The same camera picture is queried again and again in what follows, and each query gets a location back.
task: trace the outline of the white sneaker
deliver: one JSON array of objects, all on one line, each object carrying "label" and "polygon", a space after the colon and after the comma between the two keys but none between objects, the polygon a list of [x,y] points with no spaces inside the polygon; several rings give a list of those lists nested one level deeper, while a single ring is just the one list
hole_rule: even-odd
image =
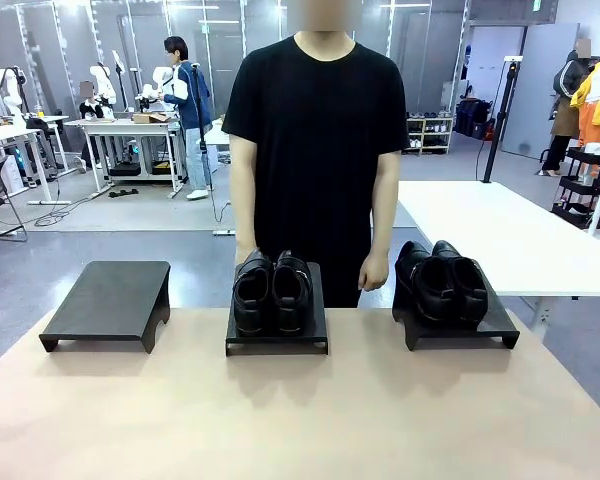
[{"label": "white sneaker", "polygon": [[202,200],[203,198],[207,198],[209,196],[208,190],[194,190],[189,195],[187,195],[187,200]]}]

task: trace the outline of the ceiling light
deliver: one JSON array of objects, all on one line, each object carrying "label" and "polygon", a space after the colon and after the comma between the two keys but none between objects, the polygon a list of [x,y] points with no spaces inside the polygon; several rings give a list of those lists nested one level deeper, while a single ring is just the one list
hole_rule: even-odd
[{"label": "ceiling light", "polygon": [[240,20],[198,20],[198,23],[240,23]]},{"label": "ceiling light", "polygon": [[430,6],[430,3],[396,3],[395,5],[380,5],[380,8],[423,8]]}]

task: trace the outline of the empty black stand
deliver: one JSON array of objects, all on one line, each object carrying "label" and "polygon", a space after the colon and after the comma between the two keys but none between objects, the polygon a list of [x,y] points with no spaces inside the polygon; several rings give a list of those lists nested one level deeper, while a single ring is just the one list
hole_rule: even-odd
[{"label": "empty black stand", "polygon": [[[305,324],[301,335],[280,336],[271,328],[264,331],[262,335],[246,337],[240,334],[233,316],[233,300],[229,313],[229,325],[227,327],[227,338],[225,340],[225,353],[227,356],[235,354],[252,353],[329,353],[329,339],[327,336],[327,320],[324,311],[324,299],[322,297],[322,280],[320,278],[320,266],[317,263],[308,263],[313,284],[313,295],[311,298],[313,312],[311,318]],[[271,326],[276,325],[274,318]]]},{"label": "empty black stand", "polygon": [[482,278],[485,281],[489,294],[489,311],[477,328],[459,328],[457,325],[459,325],[460,322],[451,322],[447,324],[434,323],[430,320],[423,319],[415,308],[409,310],[394,308],[393,318],[396,322],[401,321],[404,324],[405,343],[409,350],[413,351],[416,348],[418,341],[422,338],[501,338],[502,343],[506,348],[513,349],[518,342],[520,332],[516,329],[511,318],[509,318],[509,314],[500,302],[493,287],[489,284],[484,273],[482,274]]},{"label": "empty black stand", "polygon": [[151,353],[171,313],[170,270],[167,262],[89,263],[40,334],[45,350],[60,340],[140,341]]}]

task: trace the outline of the person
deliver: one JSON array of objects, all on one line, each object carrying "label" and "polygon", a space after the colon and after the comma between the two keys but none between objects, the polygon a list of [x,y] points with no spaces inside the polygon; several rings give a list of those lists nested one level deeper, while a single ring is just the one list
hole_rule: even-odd
[{"label": "person", "polygon": [[208,159],[202,158],[200,153],[200,122],[196,97],[194,95],[197,75],[198,92],[202,111],[202,125],[208,130],[211,124],[211,115],[207,107],[207,99],[211,96],[204,75],[199,69],[194,69],[189,62],[189,49],[181,37],[169,37],[164,41],[171,66],[175,67],[172,94],[160,94],[159,99],[178,106],[180,123],[185,131],[185,145],[187,148],[187,170],[193,191],[187,195],[189,200],[200,200],[209,196],[211,190],[211,171]]},{"label": "person", "polygon": [[560,163],[564,162],[572,138],[578,138],[579,114],[578,109],[571,107],[571,99],[578,91],[580,85],[588,75],[587,64],[589,59],[578,58],[578,53],[573,50],[567,57],[564,67],[554,79],[553,89],[557,94],[557,113],[553,122],[551,134],[554,135],[547,160],[536,175],[542,177],[559,177]]},{"label": "person", "polygon": [[398,68],[340,20],[354,3],[298,6],[301,31],[244,59],[223,122],[236,263],[291,250],[320,265],[325,306],[338,308],[387,280],[407,142]]}]

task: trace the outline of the black shoe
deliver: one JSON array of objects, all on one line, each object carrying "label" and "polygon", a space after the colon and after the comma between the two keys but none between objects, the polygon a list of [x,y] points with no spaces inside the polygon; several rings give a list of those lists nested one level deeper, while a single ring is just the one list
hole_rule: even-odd
[{"label": "black shoe", "polygon": [[307,264],[288,250],[278,258],[271,293],[280,333],[301,334],[310,315],[313,283]]},{"label": "black shoe", "polygon": [[456,291],[460,319],[477,324],[489,310],[489,294],[482,272],[470,258],[465,258],[443,240],[433,247],[433,255],[447,262]]},{"label": "black shoe", "polygon": [[233,284],[233,315],[240,333],[258,335],[271,315],[269,285],[273,264],[260,250],[254,250],[238,268]]},{"label": "black shoe", "polygon": [[398,256],[393,314],[415,309],[426,319],[439,322],[453,317],[453,283],[444,261],[430,257],[417,242],[407,242]]}]

